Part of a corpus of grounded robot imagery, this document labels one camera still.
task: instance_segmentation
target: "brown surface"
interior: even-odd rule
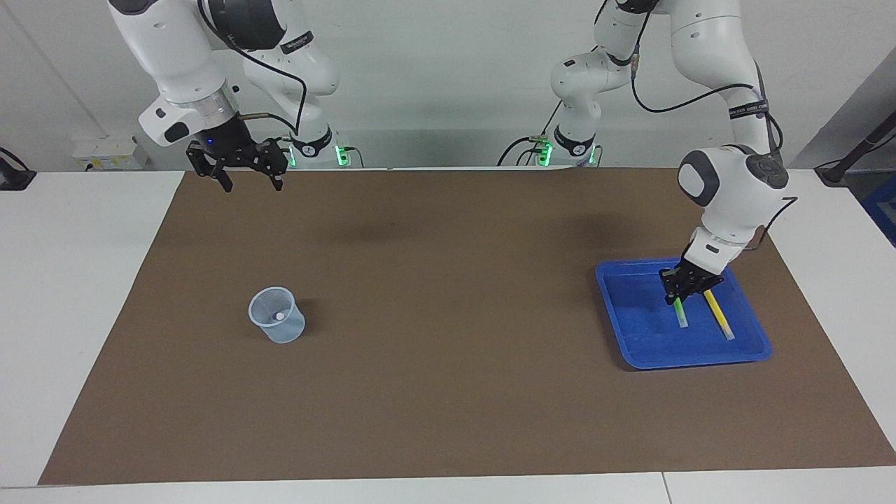
[[[232,177],[184,178],[41,484],[896,463],[771,244],[735,265],[769,361],[621,363],[593,267],[680,253],[673,170]]]

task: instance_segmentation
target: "electrical box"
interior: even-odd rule
[[[76,141],[72,157],[84,171],[150,169],[152,160],[133,138]]]

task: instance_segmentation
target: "table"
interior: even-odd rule
[[[896,250],[846,189],[792,171],[801,200],[771,235],[888,440],[896,436]],[[0,197],[0,485],[36,483],[182,172],[42,174]],[[20,300],[27,300],[29,305]],[[36,335],[34,343],[16,335]],[[22,501],[884,502],[896,468],[522,478],[245,482],[0,491]]]

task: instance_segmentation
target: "translucent plastic cup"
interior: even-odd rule
[[[268,287],[249,302],[249,319],[275,343],[290,343],[305,330],[305,316],[298,311],[292,292]]]

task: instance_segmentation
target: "blue plastic tray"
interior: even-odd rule
[[[731,324],[728,341],[697,294],[685,301],[689,327],[678,327],[675,309],[665,302],[659,270],[678,258],[611,261],[598,266],[597,277],[607,312],[625,360],[637,369],[685,368],[764,361],[771,343],[730,269],[725,282],[712,289]]]

